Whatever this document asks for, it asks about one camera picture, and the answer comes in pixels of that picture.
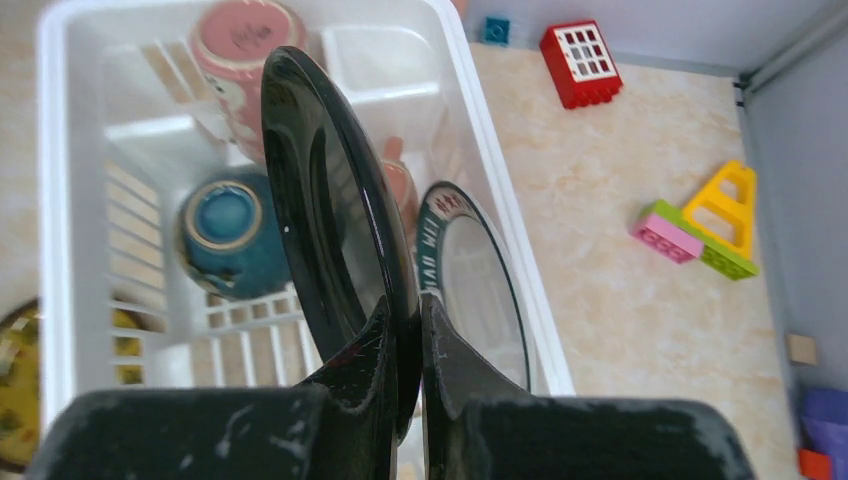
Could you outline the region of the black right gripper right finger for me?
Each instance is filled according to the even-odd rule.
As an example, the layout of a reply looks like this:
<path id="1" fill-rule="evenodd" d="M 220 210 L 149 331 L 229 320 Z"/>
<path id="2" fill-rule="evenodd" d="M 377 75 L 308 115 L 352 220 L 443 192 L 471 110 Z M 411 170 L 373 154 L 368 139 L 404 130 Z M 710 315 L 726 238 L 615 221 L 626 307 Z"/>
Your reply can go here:
<path id="1" fill-rule="evenodd" d="M 430 479 L 751 479 L 736 430 L 691 400 L 546 397 L 498 372 L 421 299 Z"/>

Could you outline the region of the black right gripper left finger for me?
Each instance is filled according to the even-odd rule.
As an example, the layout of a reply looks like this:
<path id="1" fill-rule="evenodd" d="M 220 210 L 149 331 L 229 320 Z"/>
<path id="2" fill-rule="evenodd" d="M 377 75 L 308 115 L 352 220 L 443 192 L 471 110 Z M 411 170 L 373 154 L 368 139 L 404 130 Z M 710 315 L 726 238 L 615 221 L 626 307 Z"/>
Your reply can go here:
<path id="1" fill-rule="evenodd" d="M 380 300 L 359 335 L 291 387 L 124 389 L 73 400 L 30 479 L 390 479 L 395 339 Z"/>

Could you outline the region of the black plate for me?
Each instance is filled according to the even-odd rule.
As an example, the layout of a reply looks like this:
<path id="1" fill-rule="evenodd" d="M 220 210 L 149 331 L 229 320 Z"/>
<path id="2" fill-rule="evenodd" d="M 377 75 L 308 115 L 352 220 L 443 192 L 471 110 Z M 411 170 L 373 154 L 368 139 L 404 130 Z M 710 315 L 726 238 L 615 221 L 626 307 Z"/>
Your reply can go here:
<path id="1" fill-rule="evenodd" d="M 346 97 L 303 50 L 272 51 L 260 96 L 274 211 L 313 341 L 329 360 L 387 308 L 396 431 L 405 436 L 420 381 L 418 288 L 382 162 Z"/>

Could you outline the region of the blue floral bowl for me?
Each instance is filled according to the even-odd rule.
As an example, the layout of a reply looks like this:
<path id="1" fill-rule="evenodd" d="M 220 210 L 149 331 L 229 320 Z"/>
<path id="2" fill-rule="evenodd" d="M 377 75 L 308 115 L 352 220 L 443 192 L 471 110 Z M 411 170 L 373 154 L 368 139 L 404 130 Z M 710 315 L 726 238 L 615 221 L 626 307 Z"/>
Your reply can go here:
<path id="1" fill-rule="evenodd" d="M 174 230 L 183 270 L 208 293 L 247 301 L 292 282 L 268 176 L 257 166 L 206 178 L 185 197 Z"/>

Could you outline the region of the orange saucer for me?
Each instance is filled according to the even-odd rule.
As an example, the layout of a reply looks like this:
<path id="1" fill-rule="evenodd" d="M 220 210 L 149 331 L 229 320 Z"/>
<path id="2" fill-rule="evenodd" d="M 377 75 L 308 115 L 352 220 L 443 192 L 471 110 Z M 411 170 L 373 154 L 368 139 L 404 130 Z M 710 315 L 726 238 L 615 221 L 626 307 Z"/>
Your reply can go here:
<path id="1" fill-rule="evenodd" d="M 39 446 L 40 435 L 40 352 L 39 298 L 34 297 L 1 320 L 1 472 L 22 474 Z M 151 321 L 141 313 L 113 309 L 115 327 L 152 331 Z M 135 337 L 114 338 L 114 354 L 138 357 L 141 341 Z M 115 367 L 119 385 L 143 383 L 139 364 Z"/>

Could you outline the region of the pink ghost mug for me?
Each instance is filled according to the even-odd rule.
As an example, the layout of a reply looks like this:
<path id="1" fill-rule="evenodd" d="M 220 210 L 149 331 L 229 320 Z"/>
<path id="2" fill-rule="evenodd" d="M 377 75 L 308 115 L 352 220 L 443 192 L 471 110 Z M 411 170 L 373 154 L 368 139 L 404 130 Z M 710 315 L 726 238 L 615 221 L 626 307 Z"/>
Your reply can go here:
<path id="1" fill-rule="evenodd" d="M 265 163 L 261 82 L 268 55 L 284 45 L 303 49 L 300 17 L 279 1 L 220 1 L 200 17 L 191 53 L 218 101 L 231 138 L 257 164 Z"/>

